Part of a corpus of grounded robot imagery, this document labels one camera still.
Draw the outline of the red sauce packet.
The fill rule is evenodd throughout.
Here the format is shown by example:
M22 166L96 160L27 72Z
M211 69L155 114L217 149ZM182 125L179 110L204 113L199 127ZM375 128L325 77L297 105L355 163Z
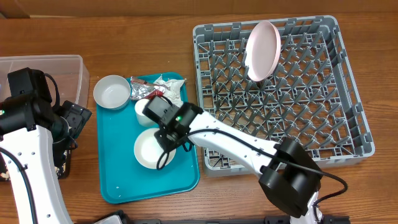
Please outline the red sauce packet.
M151 99L153 99L155 96L161 97L161 96L163 96L163 95L164 95L164 93L163 93L162 91L154 90L154 91L152 91L152 92L147 96L147 98L151 100Z

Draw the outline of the foil wrapper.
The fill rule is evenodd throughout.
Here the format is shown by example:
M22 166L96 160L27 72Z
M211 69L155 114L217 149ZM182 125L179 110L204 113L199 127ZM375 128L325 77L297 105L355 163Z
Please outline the foil wrapper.
M131 77L130 81L131 86L131 100L141 100L141 99L148 99L147 96L154 90L159 90L164 92L164 87L162 85L156 85L153 83L149 83L148 81Z

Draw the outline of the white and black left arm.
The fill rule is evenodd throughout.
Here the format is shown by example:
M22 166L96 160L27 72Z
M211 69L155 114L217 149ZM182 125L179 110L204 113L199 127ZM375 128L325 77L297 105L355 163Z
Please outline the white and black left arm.
M77 137L91 111L71 101L52 99L40 70L8 74L11 96L1 102L1 155L11 178L20 223L71 223L56 166Z

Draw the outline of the grey bowl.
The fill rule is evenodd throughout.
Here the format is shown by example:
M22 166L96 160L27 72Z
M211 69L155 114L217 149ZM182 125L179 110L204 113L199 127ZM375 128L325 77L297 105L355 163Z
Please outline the grey bowl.
M98 106L119 110L130 100L130 83L119 75L108 75L97 82L93 90L93 97Z

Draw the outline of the white bowl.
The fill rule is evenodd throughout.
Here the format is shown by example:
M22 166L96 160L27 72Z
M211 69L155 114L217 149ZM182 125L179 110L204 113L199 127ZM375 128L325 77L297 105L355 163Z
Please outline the white bowl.
M134 143L134 155L140 163L148 169L167 166L174 158L176 150L165 152L155 138L159 128L150 128L138 135Z

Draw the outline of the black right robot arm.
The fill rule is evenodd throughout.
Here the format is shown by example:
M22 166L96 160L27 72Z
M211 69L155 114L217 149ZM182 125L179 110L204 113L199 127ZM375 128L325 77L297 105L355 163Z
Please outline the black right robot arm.
M143 113L160 128L154 134L163 149L158 169L165 166L172 150L182 146L189 151L186 143L212 149L255 174L267 199L290 215L291 223L322 220L315 204L321 170L300 143L291 138L280 143L260 139L222 123L192 103L176 106L159 96L149 100Z

